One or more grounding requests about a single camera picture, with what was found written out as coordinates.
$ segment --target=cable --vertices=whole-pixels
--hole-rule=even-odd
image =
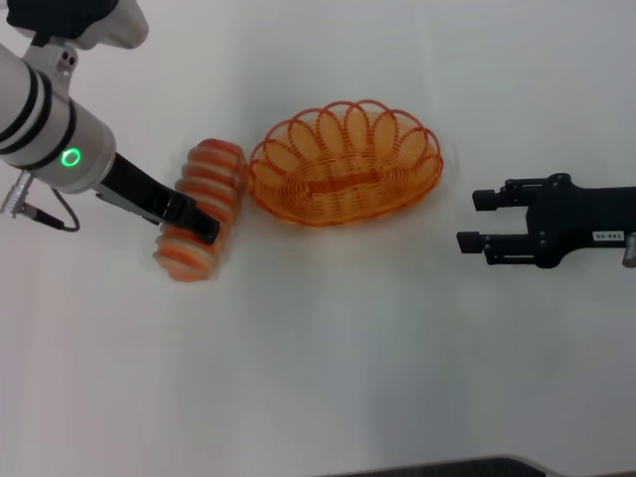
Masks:
[[[62,230],[64,232],[77,232],[80,229],[80,219],[78,219],[78,216],[76,215],[76,213],[73,211],[73,209],[71,209],[71,206],[69,205],[69,203],[64,199],[64,197],[62,197],[62,194],[60,194],[60,192],[57,189],[54,189],[53,187],[51,188],[51,190],[53,191],[53,194],[58,198],[58,200],[62,203],[64,208],[67,210],[67,212],[71,216],[71,219],[73,219],[74,225],[72,227],[64,226],[62,227]]]

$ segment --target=wire basket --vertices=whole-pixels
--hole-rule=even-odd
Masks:
[[[338,101],[274,126],[251,155],[247,187],[279,219],[336,226],[413,206],[442,169],[437,138],[411,114]]]

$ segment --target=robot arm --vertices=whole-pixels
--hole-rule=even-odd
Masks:
[[[33,218],[25,199],[37,178],[70,194],[93,189],[114,206],[213,243],[219,222],[117,154],[108,126],[69,97],[74,46],[134,48],[145,40],[135,0],[10,0],[8,6],[7,21],[33,41],[23,59],[0,45],[0,159],[21,170],[2,212]]]

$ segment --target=white tabletop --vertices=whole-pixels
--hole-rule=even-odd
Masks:
[[[636,185],[636,3],[145,0],[138,50],[80,56],[74,98],[173,184],[206,137],[375,98],[443,140],[420,207],[305,231],[246,211],[219,278],[176,284],[157,230],[70,197],[80,233],[0,221],[2,477],[296,477],[490,455],[636,468],[622,251],[489,267],[455,233],[522,233],[476,189]],[[0,41],[27,41],[6,25]],[[5,190],[15,179],[2,168]],[[31,202],[60,216],[50,191]]]

